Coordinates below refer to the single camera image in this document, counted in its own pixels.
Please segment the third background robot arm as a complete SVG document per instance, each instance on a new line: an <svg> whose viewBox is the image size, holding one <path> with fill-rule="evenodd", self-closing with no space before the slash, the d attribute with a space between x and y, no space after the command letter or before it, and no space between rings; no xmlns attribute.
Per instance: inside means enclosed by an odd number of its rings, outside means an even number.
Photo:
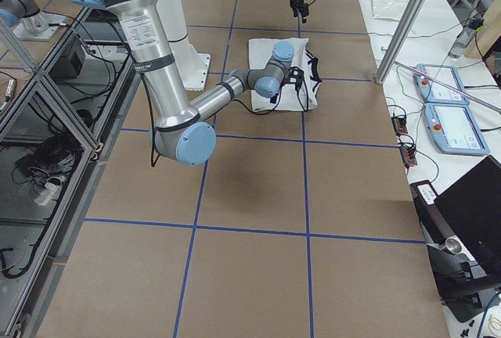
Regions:
<svg viewBox="0 0 501 338"><path fill-rule="evenodd" d="M67 17L44 12L35 0L1 0L1 21L24 41L48 41Z"/></svg>

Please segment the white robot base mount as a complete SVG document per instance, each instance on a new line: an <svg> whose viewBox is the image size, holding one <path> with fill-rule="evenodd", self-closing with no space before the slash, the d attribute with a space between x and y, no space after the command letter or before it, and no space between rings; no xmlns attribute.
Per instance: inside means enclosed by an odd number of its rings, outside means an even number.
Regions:
<svg viewBox="0 0 501 338"><path fill-rule="evenodd" d="M191 44L182 0L158 0L157 11L185 90L203 91L211 55L199 53Z"/></svg>

